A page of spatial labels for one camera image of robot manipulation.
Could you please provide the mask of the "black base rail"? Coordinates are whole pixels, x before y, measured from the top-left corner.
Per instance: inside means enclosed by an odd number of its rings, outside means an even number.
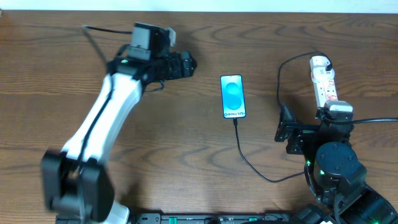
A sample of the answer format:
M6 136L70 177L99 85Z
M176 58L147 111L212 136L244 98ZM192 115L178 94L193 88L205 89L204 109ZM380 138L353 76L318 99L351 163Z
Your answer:
M142 213L133 215L128 223L136 224L237 224L247 222L282 222L287 223L290 219L288 214L268 213L268 214L250 214L250 215L226 215L226 214L210 214L210 215L178 215L178 214L159 214L159 213Z

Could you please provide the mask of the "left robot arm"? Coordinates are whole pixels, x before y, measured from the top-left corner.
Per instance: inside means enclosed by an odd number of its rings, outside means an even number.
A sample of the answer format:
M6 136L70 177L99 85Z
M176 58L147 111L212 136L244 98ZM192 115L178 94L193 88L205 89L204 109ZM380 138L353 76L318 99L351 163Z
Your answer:
M45 206L57 223L132 223L135 216L115 198L107 168L114 142L130 111L155 82L191 77L190 52L171 52L169 27L136 23L131 42L105 60L101 91L76 133L40 163Z

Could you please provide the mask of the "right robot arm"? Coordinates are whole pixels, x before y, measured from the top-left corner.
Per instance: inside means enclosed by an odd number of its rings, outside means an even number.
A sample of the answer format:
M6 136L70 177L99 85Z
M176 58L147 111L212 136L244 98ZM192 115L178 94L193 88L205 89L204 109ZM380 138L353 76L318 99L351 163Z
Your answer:
M366 183L367 170L349 142L355 124L352 106L327 101L316 118L318 125L302 124L281 105L275 141L286 141L288 154L304 157L307 184L330 210L331 222L397 223L397 210Z

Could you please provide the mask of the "blue Galaxy smartphone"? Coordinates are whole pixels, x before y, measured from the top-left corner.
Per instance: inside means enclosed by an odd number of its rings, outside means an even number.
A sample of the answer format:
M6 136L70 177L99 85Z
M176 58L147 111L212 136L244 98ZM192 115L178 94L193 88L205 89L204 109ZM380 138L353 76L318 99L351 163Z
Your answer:
M243 78L241 75L220 77L223 117L225 119L245 118Z

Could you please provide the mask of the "white power strip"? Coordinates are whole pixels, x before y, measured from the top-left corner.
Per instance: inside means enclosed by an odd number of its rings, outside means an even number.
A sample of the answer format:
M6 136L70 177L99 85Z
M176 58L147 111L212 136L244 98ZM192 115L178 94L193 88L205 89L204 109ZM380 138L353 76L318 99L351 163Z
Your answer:
M329 65L331 63L325 56L319 55L310 59L310 77L318 108L324 107L328 100L338 99L334 81L335 71L332 68L327 70Z

